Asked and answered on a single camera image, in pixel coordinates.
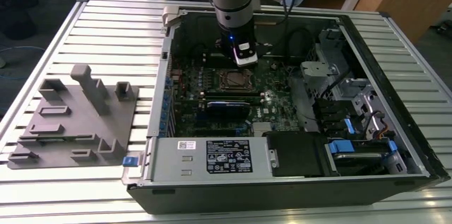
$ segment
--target metal bracket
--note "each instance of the metal bracket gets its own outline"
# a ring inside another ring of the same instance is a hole
[[[170,5],[163,8],[162,21],[166,27],[175,24],[175,20],[179,18],[179,6]]]

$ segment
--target floor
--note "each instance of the floor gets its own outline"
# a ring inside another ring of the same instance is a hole
[[[22,41],[8,40],[0,33],[0,50],[16,46],[36,46],[46,48],[51,43],[64,18],[75,4],[76,0],[40,0],[39,6],[28,9],[28,13],[38,25],[39,33]],[[432,65],[446,84],[452,88],[452,40],[436,34],[431,29],[422,38],[418,49]],[[22,89],[22,86],[30,76],[34,67],[42,57],[42,51],[38,49],[14,49],[0,52],[0,58],[7,62],[7,66],[0,69],[0,118],[7,112],[11,103]]]

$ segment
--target motherboard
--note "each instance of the motherboard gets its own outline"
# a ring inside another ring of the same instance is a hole
[[[299,130],[288,83],[296,68],[266,58],[254,67],[224,67],[175,61],[175,136],[260,137]]]

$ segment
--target blue connector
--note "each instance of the blue connector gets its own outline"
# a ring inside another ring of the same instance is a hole
[[[139,166],[139,157],[124,157],[123,159],[124,167],[138,167]]]
[[[335,140],[328,144],[330,151],[332,154],[339,153],[354,153],[355,148],[351,140]]]

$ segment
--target blue latch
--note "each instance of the blue latch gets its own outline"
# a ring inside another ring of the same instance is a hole
[[[139,166],[139,157],[124,157],[123,159],[124,167],[138,167]]]
[[[351,140],[335,140],[328,144],[328,147],[332,154],[355,152]]]
[[[394,152],[394,151],[398,150],[396,142],[394,142],[394,141],[391,140],[390,143],[388,143],[388,145],[390,145],[391,152]]]
[[[346,125],[347,125],[347,128],[348,128],[350,134],[355,134],[355,128],[354,128],[354,124],[352,124],[351,119],[346,118],[344,122],[346,122]]]

